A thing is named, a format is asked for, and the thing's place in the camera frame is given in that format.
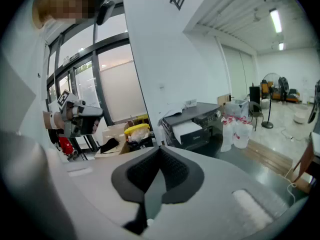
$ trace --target ceiling light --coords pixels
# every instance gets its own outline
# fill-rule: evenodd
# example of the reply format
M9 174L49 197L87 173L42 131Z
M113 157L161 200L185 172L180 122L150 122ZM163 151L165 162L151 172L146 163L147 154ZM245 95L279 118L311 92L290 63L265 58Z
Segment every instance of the ceiling light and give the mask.
M277 9L273 9L270 11L270 15L275 27L275 32L280 33L282 32L280 17Z

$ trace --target standing fan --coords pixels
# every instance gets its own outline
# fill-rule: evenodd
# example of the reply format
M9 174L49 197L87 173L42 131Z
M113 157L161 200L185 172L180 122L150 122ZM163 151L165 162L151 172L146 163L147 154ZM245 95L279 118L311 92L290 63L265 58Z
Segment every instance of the standing fan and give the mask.
M268 121L263 121L261 123L262 127L267 128L267 129L271 129L274 127L272 122L269 122L270 120L270 112L271 112L271 100L272 100L272 93L275 91L275 89L280 88L279 86L279 79L280 79L280 75L276 74L276 73L269 73L267 74L263 80L266 80L266 82L273 82L273 87L269 86L269 92L270 92L270 102L269 102L269 115L268 115Z
M263 78L263 80L266 80L266 82L273 82L274 88L278 89L279 78L280 78L280 75L278 75L277 73L269 73Z

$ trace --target red component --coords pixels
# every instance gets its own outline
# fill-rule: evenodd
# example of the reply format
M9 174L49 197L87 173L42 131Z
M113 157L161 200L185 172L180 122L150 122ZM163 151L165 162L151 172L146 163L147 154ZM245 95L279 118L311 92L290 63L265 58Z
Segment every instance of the red component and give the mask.
M74 151L74 148L72 147L71 143L66 137L59 137L60 146L62 148L62 152L66 155L71 155Z

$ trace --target ceiling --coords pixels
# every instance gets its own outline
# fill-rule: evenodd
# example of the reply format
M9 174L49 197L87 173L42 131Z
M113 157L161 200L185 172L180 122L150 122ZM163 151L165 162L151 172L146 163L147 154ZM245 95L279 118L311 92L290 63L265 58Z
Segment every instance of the ceiling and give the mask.
M279 13L282 32L277 34L270 10ZM295 0L219 0L199 20L207 26L229 34L258 54L285 49L317 47L318 38L303 9Z

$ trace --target white paper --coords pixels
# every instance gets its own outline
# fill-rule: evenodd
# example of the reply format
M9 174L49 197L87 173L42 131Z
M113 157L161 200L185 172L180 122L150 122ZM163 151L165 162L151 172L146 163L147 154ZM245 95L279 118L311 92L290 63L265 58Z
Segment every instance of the white paper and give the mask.
M201 130L202 127L191 120L180 123L172 127L173 134L177 141L181 144L181 136Z

